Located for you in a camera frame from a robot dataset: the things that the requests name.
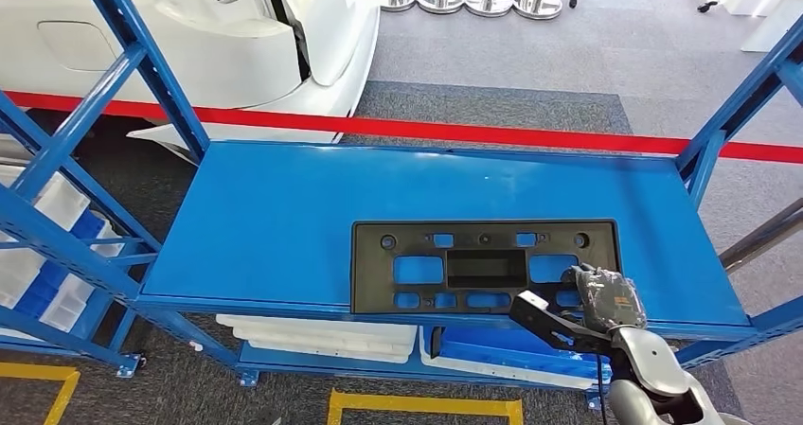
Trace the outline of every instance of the white storage bin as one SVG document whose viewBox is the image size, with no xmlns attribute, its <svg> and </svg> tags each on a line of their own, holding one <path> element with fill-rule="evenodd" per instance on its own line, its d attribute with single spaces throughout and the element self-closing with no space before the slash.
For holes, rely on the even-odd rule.
<svg viewBox="0 0 803 425">
<path fill-rule="evenodd" d="M 106 221 L 103 229 L 98 233 L 97 239 L 114 239 L 119 235 L 112 230 L 112 224 Z M 92 245 L 92 249 L 105 257 L 116 257 L 123 249 L 122 243 Z M 68 274 L 67 278 L 59 287 L 56 297 L 50 302 L 42 317 L 39 319 L 59 330 L 69 332 L 72 330 L 76 321 L 86 308 L 86 301 L 92 295 L 95 288 L 89 283 L 81 280 L 73 274 Z"/>
<path fill-rule="evenodd" d="M 0 184 L 11 186 L 23 169 L 0 165 Z M 36 209 L 67 231 L 73 227 L 87 205 L 89 198 L 58 172 L 34 199 Z M 0 231 L 0 242 L 5 241 L 14 239 Z M 44 257 L 27 248 L 0 250 L 0 305 L 14 308 L 44 263 Z"/>
<path fill-rule="evenodd" d="M 304 354 L 405 363 L 416 341 L 415 326 L 226 314 L 216 319 L 253 347 Z"/>
</svg>

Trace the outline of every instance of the plastic container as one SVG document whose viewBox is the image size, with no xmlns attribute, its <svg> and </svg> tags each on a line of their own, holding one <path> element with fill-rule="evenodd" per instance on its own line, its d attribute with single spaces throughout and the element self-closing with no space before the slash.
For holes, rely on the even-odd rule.
<svg viewBox="0 0 803 425">
<path fill-rule="evenodd" d="M 253 347 L 376 362 L 407 362 L 416 341 L 415 326 L 225 314 L 217 321 Z"/>
<path fill-rule="evenodd" d="M 92 234 L 76 234 L 77 237 L 81 237 L 82 239 L 114 239 L 120 237 L 112 230 L 112 225 L 108 221 L 100 218 L 89 210 L 85 211 L 85 214 L 80 218 L 80 223 L 77 223 L 76 226 L 76 229 L 78 229 L 78 226 L 82 226 L 81 231 L 85 231 L 89 227 L 95 228 L 95 231 Z M 105 257 L 115 257 L 122 250 L 123 244 L 96 244 L 92 245 L 91 248 Z M 55 266 L 55 264 L 49 261 L 46 262 L 43 266 L 43 271 L 47 269 L 48 266 Z M 41 322 L 49 326 L 69 332 L 72 330 L 73 326 L 76 324 L 80 318 L 80 315 L 86 308 L 86 302 L 89 300 L 89 297 L 92 295 L 92 292 L 95 290 L 95 288 L 77 276 L 68 273 L 66 270 L 62 270 L 61 275 L 62 281 L 60 282 L 55 293 L 53 293 L 52 299 L 46 301 L 44 308 L 40 312 L 41 317 L 36 317 L 39 317 Z M 34 283 L 39 282 L 39 278 L 40 277 L 37 276 L 36 280 L 34 280 Z M 43 281 L 43 283 L 48 284 L 49 286 L 49 283 L 52 281 L 54 281 L 53 276 L 49 277 L 46 282 Z M 35 296 L 37 297 L 36 303 L 38 306 L 41 306 L 43 303 L 41 292 L 38 292 Z M 38 340 L 34 337 L 26 335 L 25 333 L 8 328 L 0 328 L 0 335 Z"/>
<path fill-rule="evenodd" d="M 0 184 L 10 186 L 23 167 L 0 165 Z M 60 173 L 34 198 L 34 207 L 64 229 L 71 230 L 86 210 L 89 199 Z M 0 242 L 14 241 L 0 232 Z M 45 258 L 27 248 L 0 250 L 0 305 L 13 309 L 45 264 Z"/>
<path fill-rule="evenodd" d="M 97 239 L 114 239 L 119 235 L 112 230 L 112 225 L 106 221 L 101 221 L 103 227 L 97 235 Z M 116 257 L 123 249 L 122 243 L 92 245 L 92 249 L 105 257 Z M 42 321 L 59 330 L 69 332 L 72 330 L 76 321 L 86 308 L 86 301 L 95 288 L 81 280 L 73 274 L 68 274 L 64 282 L 59 287 L 56 296 L 50 302 L 45 312 L 42 313 Z"/>
<path fill-rule="evenodd" d="M 425 365 L 570 389 L 586 390 L 597 383 L 596 356 L 553 349 L 526 330 L 446 328 L 435 358 L 429 353 L 432 330 L 420 328 Z M 611 377 L 607 363 L 602 377 L 603 382 Z"/>
<path fill-rule="evenodd" d="M 104 223 L 105 220 L 87 209 L 78 218 L 70 233 L 78 239 L 92 239 L 100 234 Z M 39 319 L 56 297 L 68 274 L 64 267 L 47 260 L 14 309 Z"/>
</svg>

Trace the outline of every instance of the shelf foot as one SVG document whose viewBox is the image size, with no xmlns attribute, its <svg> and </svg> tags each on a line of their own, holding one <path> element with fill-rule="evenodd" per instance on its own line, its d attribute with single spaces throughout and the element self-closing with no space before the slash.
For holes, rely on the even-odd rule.
<svg viewBox="0 0 803 425">
<path fill-rule="evenodd" d="M 141 354 L 128 354 L 125 356 L 126 362 L 117 369 L 117 377 L 127 380 L 134 377 L 137 368 L 145 364 L 145 358 Z"/>
<path fill-rule="evenodd" d="M 259 381 L 259 372 L 257 370 L 245 370 L 240 372 L 240 386 L 256 387 L 257 381 Z"/>
</svg>

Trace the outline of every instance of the white car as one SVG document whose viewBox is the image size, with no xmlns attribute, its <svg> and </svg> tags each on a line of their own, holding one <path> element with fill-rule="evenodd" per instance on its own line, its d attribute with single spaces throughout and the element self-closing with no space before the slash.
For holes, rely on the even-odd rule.
<svg viewBox="0 0 803 425">
<path fill-rule="evenodd" d="M 346 116 L 363 93 L 378 0 L 133 1 L 193 106 Z M 0 31 L 4 91 L 82 97 L 121 51 L 92 0 L 0 0 Z M 138 76 L 115 100 L 155 102 Z M 204 125 L 213 139 L 340 137 Z M 171 125 L 130 136 L 184 147 Z"/>
</svg>

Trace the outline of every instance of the black cable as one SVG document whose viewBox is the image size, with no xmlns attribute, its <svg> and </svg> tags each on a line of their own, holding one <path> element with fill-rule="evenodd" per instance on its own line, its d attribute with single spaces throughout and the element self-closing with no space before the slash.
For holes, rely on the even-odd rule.
<svg viewBox="0 0 803 425">
<path fill-rule="evenodd" d="M 602 424 L 608 425 L 605 415 L 605 393 L 602 391 L 602 358 L 597 354 L 597 386 L 599 387 L 599 410 L 602 411 Z"/>
</svg>

